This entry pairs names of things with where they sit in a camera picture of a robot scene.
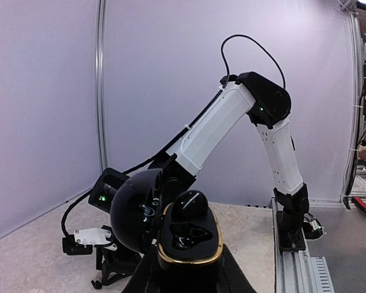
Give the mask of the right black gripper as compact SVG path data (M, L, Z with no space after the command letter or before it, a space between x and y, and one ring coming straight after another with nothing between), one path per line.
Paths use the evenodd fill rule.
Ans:
M126 248L113 235L111 227L103 225L108 246L96 245L96 269L102 272L100 280L91 280L94 289L102 289L131 276L142 257L139 253Z

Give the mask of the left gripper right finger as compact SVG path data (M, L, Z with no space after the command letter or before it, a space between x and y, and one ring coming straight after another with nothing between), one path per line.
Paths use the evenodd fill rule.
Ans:
M226 244L221 254L216 292L256 293Z

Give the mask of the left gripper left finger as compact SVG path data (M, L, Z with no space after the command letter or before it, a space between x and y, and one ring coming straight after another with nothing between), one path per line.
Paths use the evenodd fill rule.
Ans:
M157 292L157 248L152 247L144 255L135 272L130 277L122 293Z

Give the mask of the black earbud charging case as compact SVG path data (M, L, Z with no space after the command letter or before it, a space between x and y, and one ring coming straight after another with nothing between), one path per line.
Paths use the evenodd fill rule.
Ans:
M223 236L216 215L209 207L204 216L173 219L174 202L186 190L168 203L169 187L160 168L127 179L117 188L110 207L114 236L128 249L144 255L156 247L163 269L217 263L223 251Z

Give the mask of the black earbud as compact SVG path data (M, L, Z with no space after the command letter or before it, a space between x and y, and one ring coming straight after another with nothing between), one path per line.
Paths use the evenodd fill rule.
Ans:
M208 208L208 200L201 191L187 190L177 197L171 216L176 220L191 220L204 216Z

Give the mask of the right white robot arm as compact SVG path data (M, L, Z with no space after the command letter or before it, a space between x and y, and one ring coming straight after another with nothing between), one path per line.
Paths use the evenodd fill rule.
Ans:
M212 73L183 69L189 57L171 59L166 52L141 57L119 50L107 58L107 85L117 98L118 150L121 165L107 167L91 190L89 203L110 214L117 252L131 255L119 276L130 276L126 292L256 292L225 244L215 211L195 181L208 159L212 177L206 191L228 196L233 175L244 175L248 145L242 120L255 127L271 165L275 202L271 210L271 244L277 250L304 250L307 186L296 163L289 129L290 96L253 71L227 71L217 94L171 139L167 135L208 93Z

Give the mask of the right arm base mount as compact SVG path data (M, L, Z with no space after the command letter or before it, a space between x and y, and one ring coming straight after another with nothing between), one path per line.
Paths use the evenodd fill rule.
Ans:
M292 215L278 211L276 220L280 251L303 251L306 249L305 240L317 240L324 235L322 224L310 212Z

